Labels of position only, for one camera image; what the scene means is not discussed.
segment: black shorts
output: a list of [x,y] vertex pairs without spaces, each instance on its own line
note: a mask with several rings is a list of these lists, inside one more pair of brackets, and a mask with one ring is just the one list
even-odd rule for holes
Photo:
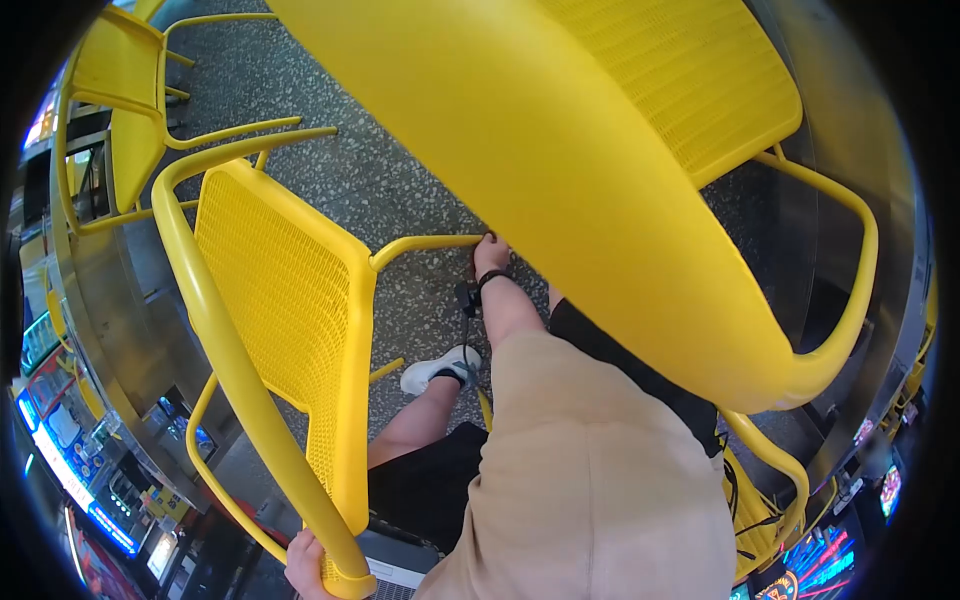
[[[720,451],[712,404],[646,366],[567,300],[551,314],[550,333],[614,365],[644,392],[659,398],[686,423],[707,456]],[[467,485],[480,474],[480,448],[486,441],[486,431],[466,422],[438,442],[372,468],[371,528],[388,535],[402,532],[409,541],[430,543],[449,554],[463,529]]]

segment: yellow metal chair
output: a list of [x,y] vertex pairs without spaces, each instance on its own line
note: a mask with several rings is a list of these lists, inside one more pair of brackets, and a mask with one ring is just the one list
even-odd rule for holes
[[[722,410],[724,420],[736,436],[752,451],[757,458],[783,473],[797,488],[797,497],[786,511],[781,513],[769,500],[754,487],[746,471],[740,466],[730,447],[724,448],[724,458],[730,462],[737,485],[736,509],[733,514],[733,530],[736,536],[736,575],[734,580],[766,566],[780,551],[795,531],[804,530],[804,512],[810,495],[810,482],[806,469],[797,459],[781,450],[756,428],[745,415]],[[724,479],[724,493],[728,501],[732,498],[732,484]],[[765,519],[773,522],[759,525]]]
[[166,2],[166,0],[136,0],[136,4],[133,5],[132,10],[133,16],[141,21],[149,22],[150,19],[154,18],[154,15],[160,10],[164,2]]
[[920,351],[917,352],[917,358],[913,362],[910,374],[907,375],[906,380],[897,392],[897,398],[887,409],[887,414],[879,423],[891,442],[897,436],[897,432],[900,431],[900,425],[903,423],[900,417],[903,415],[903,410],[916,397],[921,384],[924,382],[926,355],[930,350],[930,344],[933,342],[933,336],[937,332],[937,318],[940,307],[937,289],[937,277],[934,274],[926,295],[926,325],[924,326],[924,336],[920,342]]
[[[267,3],[458,198],[674,383],[749,414],[809,401],[844,365],[876,222],[783,155],[800,94],[740,0]],[[848,306],[808,354],[697,191],[750,158],[863,223]]]
[[[167,50],[170,33],[188,25],[275,18],[269,12],[212,14],[177,21],[165,32],[160,32],[113,5],[104,8],[67,62],[58,100],[60,125],[54,137],[53,157],[63,212],[74,233],[87,235],[150,217],[152,211],[141,209],[139,196],[166,148],[187,150],[242,133],[300,122],[300,117],[272,119],[190,139],[177,139],[167,129],[166,95],[188,99],[190,94],[166,85],[166,62],[169,59],[188,67],[194,65],[191,59]],[[66,121],[70,102],[74,100],[113,108],[110,159],[119,216],[101,218],[85,225],[79,223],[70,200],[64,164]]]
[[[156,178],[156,224],[204,346],[210,376],[187,427],[197,470],[278,560],[286,553],[232,502],[194,432],[218,380],[251,442],[326,549],[324,584],[364,598],[375,582],[353,537],[367,526],[367,393],[376,275],[410,250],[475,244],[479,235],[404,237],[376,254],[263,172],[267,153],[335,128],[274,133],[181,158]],[[256,166],[243,158],[260,153]],[[204,174],[197,222],[174,194]],[[268,390],[309,416],[306,456]]]

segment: chair seat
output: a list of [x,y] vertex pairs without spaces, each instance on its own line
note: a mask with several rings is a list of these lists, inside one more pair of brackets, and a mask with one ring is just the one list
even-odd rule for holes
[[209,169],[197,244],[267,388],[309,417],[306,458],[367,525],[370,251],[243,158]]
[[[730,462],[733,467],[733,473],[736,475],[738,499],[736,503],[736,515],[733,517],[733,530],[734,532],[743,531],[747,527],[759,523],[765,518],[769,518],[774,513],[771,512],[760,497],[760,492],[758,492],[754,484],[751,483],[746,471],[744,471],[740,463],[737,462],[736,457],[733,456],[733,452],[729,447],[724,450],[724,458]],[[732,485],[726,477],[724,477],[723,480],[723,490],[727,501],[730,502]],[[754,556],[762,555],[774,542],[778,527],[778,523],[771,523],[769,525],[755,527],[748,532],[740,534],[736,537],[736,549],[748,552]],[[736,579],[743,577],[753,570],[753,568],[753,559],[739,552],[736,554]]]
[[538,0],[620,85],[698,188],[782,141],[803,107],[741,0]]

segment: speckled floor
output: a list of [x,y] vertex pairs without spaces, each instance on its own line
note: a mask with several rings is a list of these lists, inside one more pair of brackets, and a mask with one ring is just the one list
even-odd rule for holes
[[[196,14],[266,10],[261,0],[171,0],[155,18],[155,25],[162,28]],[[340,128],[336,137],[276,150],[267,172],[371,250],[402,235],[484,229],[278,22],[239,21],[182,29],[174,33],[170,47],[197,60],[193,69],[169,63],[168,84],[192,94],[190,102],[171,111],[183,124],[177,136],[288,115],[302,115],[301,127]],[[768,299],[775,293],[769,257],[777,243],[778,209],[772,201],[776,185],[770,172],[746,165],[704,191]],[[196,198],[199,180],[186,181],[179,193],[182,198]],[[388,267],[379,279],[374,301],[372,368],[398,356],[408,362],[435,358],[461,342],[463,323],[453,285],[465,278],[467,261],[466,250],[414,252]],[[545,315],[545,282],[519,259],[516,272],[518,283]],[[479,324],[472,326],[470,342],[489,357]],[[399,372],[394,372],[371,386],[371,437],[411,399],[400,391],[398,380]],[[302,443],[304,415],[282,400],[278,404]],[[461,393],[451,427],[462,420],[482,423],[471,389]],[[789,415],[764,414],[755,421],[782,447],[797,454],[807,452],[803,432]],[[762,489],[776,489],[782,483],[774,472],[747,456],[744,466],[752,477],[756,475]],[[277,495],[276,485],[245,437],[217,473],[229,491],[254,505]]]

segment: wrist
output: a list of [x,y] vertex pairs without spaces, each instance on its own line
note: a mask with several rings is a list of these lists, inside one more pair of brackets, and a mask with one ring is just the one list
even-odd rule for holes
[[500,278],[513,281],[513,279],[507,275],[507,272],[503,269],[490,269],[485,274],[477,278],[477,306],[483,306],[483,291],[487,288],[487,285]]
[[507,267],[494,263],[478,263],[473,266],[473,270],[476,271],[476,280],[479,281],[490,271],[506,271]]

